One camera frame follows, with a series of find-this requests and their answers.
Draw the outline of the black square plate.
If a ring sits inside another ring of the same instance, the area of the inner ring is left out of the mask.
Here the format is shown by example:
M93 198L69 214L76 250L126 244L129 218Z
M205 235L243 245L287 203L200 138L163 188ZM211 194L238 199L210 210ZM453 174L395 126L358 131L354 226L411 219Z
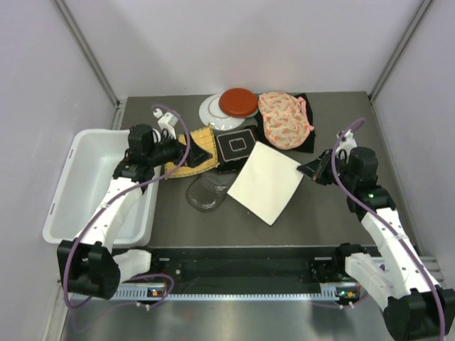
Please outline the black square plate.
M257 127L254 125L242 127L240 130L218 134L215 142L218 152L219 173L240 171L259 140Z

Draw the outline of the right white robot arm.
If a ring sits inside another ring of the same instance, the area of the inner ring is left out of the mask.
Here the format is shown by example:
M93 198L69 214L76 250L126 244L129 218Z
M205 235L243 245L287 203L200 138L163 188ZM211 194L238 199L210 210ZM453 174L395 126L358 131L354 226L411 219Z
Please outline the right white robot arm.
M364 247L344 243L333 253L333 275L340 281L353 278L367 291L394 340L444 339L454 321L454 290L441 287L412 246L395 202L378 185L375 152L328 148L297 169L315 183L336 184L346 193L348 209L373 238L385 264L381 269Z

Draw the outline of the yellow woven square plate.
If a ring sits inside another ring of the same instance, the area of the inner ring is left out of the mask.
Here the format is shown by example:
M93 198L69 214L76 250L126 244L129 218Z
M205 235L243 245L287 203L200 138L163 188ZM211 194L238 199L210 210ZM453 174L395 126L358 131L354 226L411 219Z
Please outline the yellow woven square plate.
M202 164L195 168L182 165L174 173L167 176L166 179L185 178L193 175L199 175L206 171L210 171L219 165L218 152L216 148L213 130L209 126L206 126L195 131L192 131L191 137L199 147L210 153L212 156L210 157L209 160L204 161Z

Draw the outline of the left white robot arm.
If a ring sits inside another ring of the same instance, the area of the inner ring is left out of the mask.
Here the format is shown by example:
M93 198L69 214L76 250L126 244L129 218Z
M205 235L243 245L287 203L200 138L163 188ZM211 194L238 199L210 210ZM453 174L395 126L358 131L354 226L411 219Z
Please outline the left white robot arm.
M213 159L213 152L197 143L189 132L179 141L167 132L156 133L137 124L127 134L127 149L112 174L106 195L87 225L72 240L57 248L61 282L66 293L110 299L119 285L139 275L155 281L161 265L143 249L113 255L114 241L133 206L158 182L156 167L172 163L196 168Z

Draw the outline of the white square plate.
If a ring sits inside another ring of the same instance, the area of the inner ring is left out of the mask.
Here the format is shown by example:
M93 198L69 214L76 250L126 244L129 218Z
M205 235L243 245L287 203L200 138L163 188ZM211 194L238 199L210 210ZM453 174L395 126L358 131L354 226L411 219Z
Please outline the white square plate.
M292 158L257 142L227 194L271 226L304 177L298 166Z

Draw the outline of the clear glass plate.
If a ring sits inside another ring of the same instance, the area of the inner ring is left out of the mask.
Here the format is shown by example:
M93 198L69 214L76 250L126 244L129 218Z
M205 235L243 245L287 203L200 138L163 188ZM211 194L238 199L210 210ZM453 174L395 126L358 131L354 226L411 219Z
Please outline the clear glass plate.
M232 175L202 173L188 186L186 201L199 212L212 212L221 206L233 181Z

